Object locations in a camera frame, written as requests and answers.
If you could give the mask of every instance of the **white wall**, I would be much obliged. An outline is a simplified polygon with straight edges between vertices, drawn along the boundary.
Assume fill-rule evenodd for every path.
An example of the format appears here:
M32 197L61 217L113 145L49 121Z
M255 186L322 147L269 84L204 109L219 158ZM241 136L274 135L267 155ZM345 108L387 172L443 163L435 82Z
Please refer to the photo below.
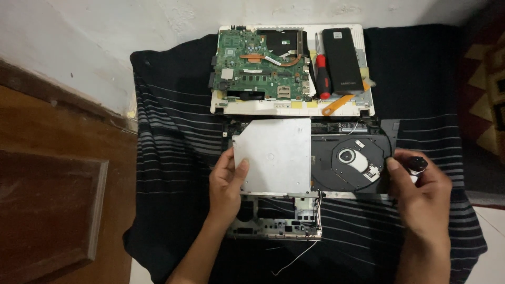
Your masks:
M2 0L0 57L125 115L133 51L167 50L227 24L459 24L484 2Z

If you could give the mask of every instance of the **metal cover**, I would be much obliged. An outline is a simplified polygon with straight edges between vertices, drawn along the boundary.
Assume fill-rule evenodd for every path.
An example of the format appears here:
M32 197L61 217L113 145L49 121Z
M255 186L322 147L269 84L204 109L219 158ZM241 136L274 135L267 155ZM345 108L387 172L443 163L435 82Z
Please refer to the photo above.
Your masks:
M310 118L253 120L233 147L235 165L249 158L244 193L310 192Z

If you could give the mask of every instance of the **black power bank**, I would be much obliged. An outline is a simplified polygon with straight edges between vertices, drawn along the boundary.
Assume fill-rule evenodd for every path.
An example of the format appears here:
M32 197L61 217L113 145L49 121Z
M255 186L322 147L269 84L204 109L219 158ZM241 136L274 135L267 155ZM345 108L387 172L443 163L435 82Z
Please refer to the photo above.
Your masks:
M350 29L324 29L323 44L333 92L336 94L364 92Z

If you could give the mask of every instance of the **screwdriver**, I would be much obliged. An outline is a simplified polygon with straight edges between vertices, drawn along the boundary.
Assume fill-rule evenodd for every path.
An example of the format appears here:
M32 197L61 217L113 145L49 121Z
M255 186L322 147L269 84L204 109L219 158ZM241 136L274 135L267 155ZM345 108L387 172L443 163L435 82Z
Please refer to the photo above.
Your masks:
M326 70L326 57L321 54L319 48L319 37L316 33L316 68L317 68L317 79L316 85L319 91L319 97L322 100L327 100L331 95L331 83L330 77L328 76L328 71Z

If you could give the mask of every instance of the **wooden door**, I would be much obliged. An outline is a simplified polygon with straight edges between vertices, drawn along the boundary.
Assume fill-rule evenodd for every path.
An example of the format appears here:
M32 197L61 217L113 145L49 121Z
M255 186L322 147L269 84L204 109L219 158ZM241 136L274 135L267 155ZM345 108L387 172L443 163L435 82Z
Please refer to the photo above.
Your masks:
M136 135L0 86L0 283L128 283Z

